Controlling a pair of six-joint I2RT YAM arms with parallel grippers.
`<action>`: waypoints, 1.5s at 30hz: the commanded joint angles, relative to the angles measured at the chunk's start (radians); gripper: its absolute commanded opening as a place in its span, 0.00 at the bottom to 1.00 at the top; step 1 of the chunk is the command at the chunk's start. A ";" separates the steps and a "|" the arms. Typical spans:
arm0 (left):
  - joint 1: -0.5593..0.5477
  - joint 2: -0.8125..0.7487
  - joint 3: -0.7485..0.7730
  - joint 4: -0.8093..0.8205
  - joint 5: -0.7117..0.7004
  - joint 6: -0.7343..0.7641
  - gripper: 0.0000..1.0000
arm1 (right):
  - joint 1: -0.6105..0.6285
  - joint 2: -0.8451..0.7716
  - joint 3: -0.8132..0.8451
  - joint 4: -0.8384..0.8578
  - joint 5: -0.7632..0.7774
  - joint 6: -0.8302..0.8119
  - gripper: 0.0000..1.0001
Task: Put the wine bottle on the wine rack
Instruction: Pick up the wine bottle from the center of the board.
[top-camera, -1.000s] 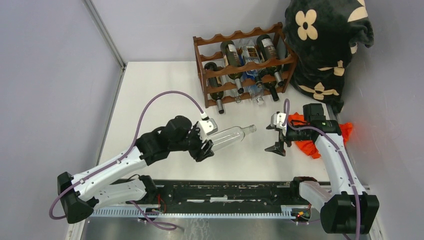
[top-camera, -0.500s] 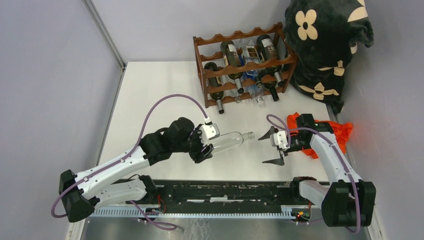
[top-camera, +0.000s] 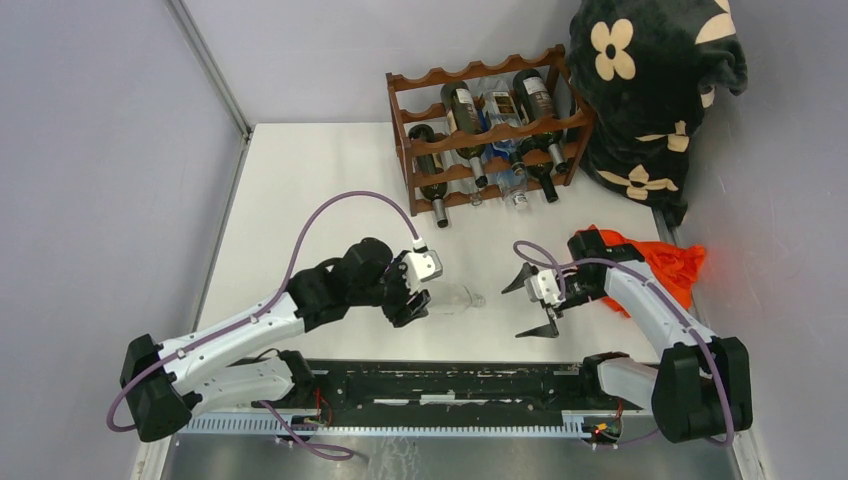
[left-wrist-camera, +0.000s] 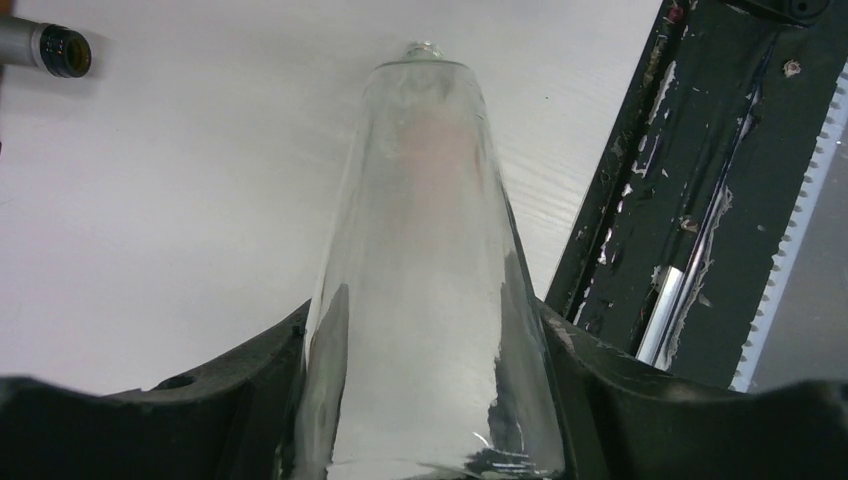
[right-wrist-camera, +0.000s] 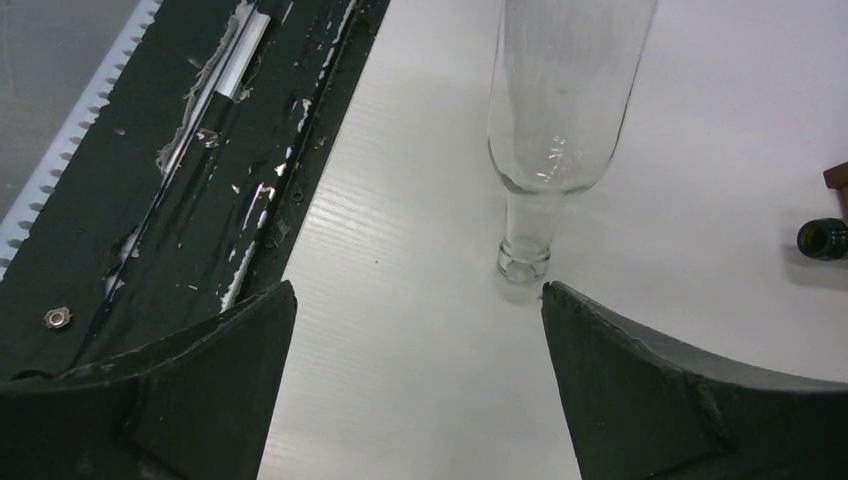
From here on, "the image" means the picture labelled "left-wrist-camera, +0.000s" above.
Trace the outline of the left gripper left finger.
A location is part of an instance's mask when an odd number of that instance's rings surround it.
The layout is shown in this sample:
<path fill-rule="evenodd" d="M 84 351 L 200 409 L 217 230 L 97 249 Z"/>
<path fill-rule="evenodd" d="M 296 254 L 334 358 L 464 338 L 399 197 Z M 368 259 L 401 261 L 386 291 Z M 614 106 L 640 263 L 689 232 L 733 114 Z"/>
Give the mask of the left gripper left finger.
<path fill-rule="evenodd" d="M 150 390 L 1 381 L 5 479 L 284 479 L 308 306 Z"/>

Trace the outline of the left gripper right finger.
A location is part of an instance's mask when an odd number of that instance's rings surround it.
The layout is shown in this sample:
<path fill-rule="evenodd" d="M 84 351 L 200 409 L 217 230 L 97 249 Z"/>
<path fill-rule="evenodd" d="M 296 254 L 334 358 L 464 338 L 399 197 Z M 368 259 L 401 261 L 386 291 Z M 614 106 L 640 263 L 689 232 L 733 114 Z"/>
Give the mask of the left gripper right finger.
<path fill-rule="evenodd" d="M 569 479 L 843 479 L 847 387 L 744 394 L 686 380 L 538 308 Z"/>

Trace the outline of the clear bottle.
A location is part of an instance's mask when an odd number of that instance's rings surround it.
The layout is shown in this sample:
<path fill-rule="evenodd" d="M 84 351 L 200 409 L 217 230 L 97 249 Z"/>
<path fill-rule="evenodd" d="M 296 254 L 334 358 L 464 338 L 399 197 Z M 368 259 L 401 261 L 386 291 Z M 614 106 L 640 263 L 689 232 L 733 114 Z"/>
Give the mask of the clear bottle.
<path fill-rule="evenodd" d="M 295 479 L 553 479 L 549 353 L 473 71 L 377 67 L 304 345 Z"/>

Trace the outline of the green wine bottle front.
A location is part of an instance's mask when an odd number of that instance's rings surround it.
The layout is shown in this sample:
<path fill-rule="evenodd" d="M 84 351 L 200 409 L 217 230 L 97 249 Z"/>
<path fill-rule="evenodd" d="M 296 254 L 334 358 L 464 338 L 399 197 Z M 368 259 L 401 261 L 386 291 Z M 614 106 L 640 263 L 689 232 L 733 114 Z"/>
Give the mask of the green wine bottle front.
<path fill-rule="evenodd" d="M 91 68 L 92 50 L 77 31 L 2 15 L 1 64 L 34 67 L 58 78 L 82 78 Z"/>

